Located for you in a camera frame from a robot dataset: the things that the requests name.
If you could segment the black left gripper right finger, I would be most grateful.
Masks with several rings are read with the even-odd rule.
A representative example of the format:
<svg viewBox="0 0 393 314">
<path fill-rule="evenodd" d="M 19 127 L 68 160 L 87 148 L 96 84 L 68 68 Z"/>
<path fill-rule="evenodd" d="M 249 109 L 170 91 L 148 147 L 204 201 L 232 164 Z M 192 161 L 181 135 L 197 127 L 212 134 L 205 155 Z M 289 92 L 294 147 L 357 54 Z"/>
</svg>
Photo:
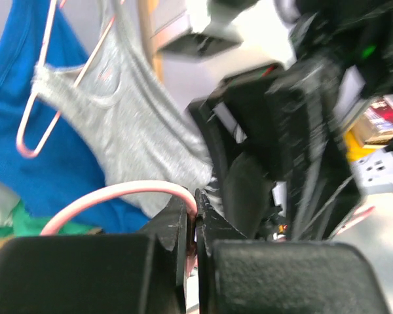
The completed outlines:
<svg viewBox="0 0 393 314">
<path fill-rule="evenodd" d="M 246 239 L 196 192 L 201 313 L 388 313 L 373 268 L 355 247 Z"/>
</svg>

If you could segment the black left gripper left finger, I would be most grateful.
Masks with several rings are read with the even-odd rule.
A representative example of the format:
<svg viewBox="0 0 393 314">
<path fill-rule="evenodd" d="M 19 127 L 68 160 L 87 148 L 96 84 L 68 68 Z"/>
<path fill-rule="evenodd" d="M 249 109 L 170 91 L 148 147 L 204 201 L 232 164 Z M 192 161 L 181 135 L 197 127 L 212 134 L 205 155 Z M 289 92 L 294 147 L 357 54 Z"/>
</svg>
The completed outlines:
<svg viewBox="0 0 393 314">
<path fill-rule="evenodd" d="M 0 249 L 0 313 L 185 313 L 187 210 L 133 234 L 19 237 Z"/>
</svg>

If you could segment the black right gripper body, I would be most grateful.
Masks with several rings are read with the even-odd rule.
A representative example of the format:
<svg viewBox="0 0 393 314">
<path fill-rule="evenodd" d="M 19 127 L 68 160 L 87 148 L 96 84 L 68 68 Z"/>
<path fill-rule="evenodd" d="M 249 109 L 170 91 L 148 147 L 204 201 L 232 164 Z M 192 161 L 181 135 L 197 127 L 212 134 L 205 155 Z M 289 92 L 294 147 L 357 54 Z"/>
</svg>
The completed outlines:
<svg viewBox="0 0 393 314">
<path fill-rule="evenodd" d="M 273 183 L 286 184 L 288 238 L 333 237 L 361 200 L 333 115 L 340 82 L 333 63 L 302 61 L 191 102 L 187 109 L 208 147 L 222 200 L 231 164 L 248 153 Z"/>
</svg>

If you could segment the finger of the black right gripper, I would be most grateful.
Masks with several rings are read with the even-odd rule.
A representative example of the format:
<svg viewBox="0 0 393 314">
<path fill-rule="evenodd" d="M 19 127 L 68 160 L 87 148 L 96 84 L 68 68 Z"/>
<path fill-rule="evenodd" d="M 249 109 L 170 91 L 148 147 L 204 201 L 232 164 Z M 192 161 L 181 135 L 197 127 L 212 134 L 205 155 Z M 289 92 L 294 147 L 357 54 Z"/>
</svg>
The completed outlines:
<svg viewBox="0 0 393 314">
<path fill-rule="evenodd" d="M 253 239 L 265 216 L 274 183 L 257 158 L 240 154 L 223 183 L 225 218 L 239 232 Z"/>
</svg>

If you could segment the black white striped tank top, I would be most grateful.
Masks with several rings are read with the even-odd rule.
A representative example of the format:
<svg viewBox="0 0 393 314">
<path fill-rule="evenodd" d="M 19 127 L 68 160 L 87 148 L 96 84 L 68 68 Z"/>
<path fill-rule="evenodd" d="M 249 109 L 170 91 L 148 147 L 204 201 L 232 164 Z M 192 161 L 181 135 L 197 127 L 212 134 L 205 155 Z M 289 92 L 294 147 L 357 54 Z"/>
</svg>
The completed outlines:
<svg viewBox="0 0 393 314">
<path fill-rule="evenodd" d="M 222 217 L 225 216 L 218 179 L 212 175 L 210 182 L 204 187 L 204 191 L 210 201 L 210 204 Z"/>
</svg>

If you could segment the pink wire hanger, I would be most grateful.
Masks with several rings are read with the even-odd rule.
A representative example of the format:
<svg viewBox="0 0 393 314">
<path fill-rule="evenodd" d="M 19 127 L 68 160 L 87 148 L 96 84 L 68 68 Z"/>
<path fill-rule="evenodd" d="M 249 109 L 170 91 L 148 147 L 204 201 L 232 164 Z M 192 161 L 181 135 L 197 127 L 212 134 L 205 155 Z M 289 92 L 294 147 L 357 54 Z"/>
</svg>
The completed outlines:
<svg viewBox="0 0 393 314">
<path fill-rule="evenodd" d="M 132 181 L 128 183 L 114 184 L 97 191 L 91 192 L 57 213 L 47 225 L 43 228 L 42 234 L 49 236 L 57 233 L 65 223 L 85 211 L 93 205 L 103 201 L 111 200 L 121 196 L 130 194 L 148 194 L 154 192 L 156 194 L 165 194 L 167 196 L 176 196 L 182 200 L 187 209 L 188 222 L 188 239 L 186 249 L 186 262 L 188 266 L 198 266 L 197 254 L 197 214 L 198 208 L 196 203 L 196 193 L 191 194 L 185 188 L 165 181 Z"/>
</svg>

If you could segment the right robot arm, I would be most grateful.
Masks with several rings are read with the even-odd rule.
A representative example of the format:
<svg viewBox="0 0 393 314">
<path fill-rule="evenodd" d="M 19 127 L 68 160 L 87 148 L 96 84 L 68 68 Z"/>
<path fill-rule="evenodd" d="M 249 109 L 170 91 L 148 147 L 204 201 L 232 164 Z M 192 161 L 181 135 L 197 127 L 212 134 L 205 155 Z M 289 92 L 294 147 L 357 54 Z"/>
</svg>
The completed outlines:
<svg viewBox="0 0 393 314">
<path fill-rule="evenodd" d="M 223 217 L 198 203 L 199 235 L 253 239 L 286 183 L 286 237 L 327 239 L 360 200 L 334 115 L 346 70 L 365 80 L 361 96 L 393 93 L 393 1 L 298 1 L 291 32 L 296 62 L 232 77 L 189 104 L 219 180 Z"/>
</svg>

